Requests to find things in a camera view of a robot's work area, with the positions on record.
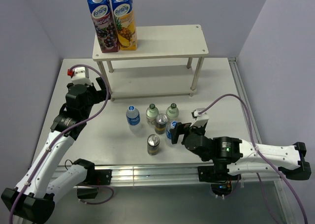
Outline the blue label water bottle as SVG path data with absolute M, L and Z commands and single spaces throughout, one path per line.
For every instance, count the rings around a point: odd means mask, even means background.
M 170 147 L 173 146 L 172 140 L 171 140 L 172 139 L 172 135 L 171 135 L 170 130 L 175 128 L 176 124 L 177 124 L 177 121 L 169 122 L 168 125 L 167 125 L 167 128 L 166 128 L 166 131 L 165 131 L 165 134 L 166 134 L 165 143 L 166 143 L 166 145 L 168 145 Z
M 133 133 L 137 133 L 140 131 L 141 118 L 140 118 L 139 110 L 135 106 L 130 105 L 127 108 L 126 119 L 127 119 L 129 128 Z

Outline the black gold drink can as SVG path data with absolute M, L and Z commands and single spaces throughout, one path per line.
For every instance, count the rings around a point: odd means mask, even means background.
M 149 155 L 154 156 L 159 151 L 159 144 L 160 144 L 160 138 L 155 135 L 151 134 L 147 138 L 147 152 Z
M 164 113 L 160 113 L 156 117 L 156 123 L 155 123 L 155 132 L 157 134 L 163 134 L 166 131 L 168 123 L 168 117 Z

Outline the green cap soda bottle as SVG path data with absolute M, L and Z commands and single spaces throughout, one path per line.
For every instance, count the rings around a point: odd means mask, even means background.
M 155 104 L 151 103 L 146 110 L 146 121 L 149 125 L 154 126 L 156 123 L 156 118 L 159 114 L 158 108 Z
M 177 121 L 179 117 L 179 109 L 176 103 L 170 104 L 170 106 L 166 110 L 166 115 L 169 123 L 171 123 L 172 121 Z

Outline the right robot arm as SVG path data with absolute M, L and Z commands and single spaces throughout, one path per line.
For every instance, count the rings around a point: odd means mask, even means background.
M 279 172 L 285 178 L 296 181 L 308 180 L 311 166 L 305 161 L 306 146 L 296 142 L 290 146 L 252 145 L 244 139 L 228 136 L 208 138 L 205 127 L 190 123 L 177 123 L 170 129 L 171 142 L 176 144 L 180 135 L 184 147 L 203 162 L 212 165 L 199 166 L 200 182 L 219 183 L 235 181 L 245 173 Z

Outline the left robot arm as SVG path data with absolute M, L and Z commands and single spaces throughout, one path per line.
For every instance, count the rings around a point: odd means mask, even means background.
M 74 186 L 96 186 L 95 164 L 78 159 L 57 179 L 52 176 L 61 159 L 74 144 L 87 122 L 92 107 L 107 103 L 110 93 L 103 77 L 96 78 L 100 90 L 96 90 L 89 78 L 67 85 L 65 103 L 54 119 L 46 143 L 38 157 L 15 188 L 6 188 L 1 199 L 10 211 L 9 223 L 18 216 L 35 224 L 44 224 L 52 215 L 57 202 Z

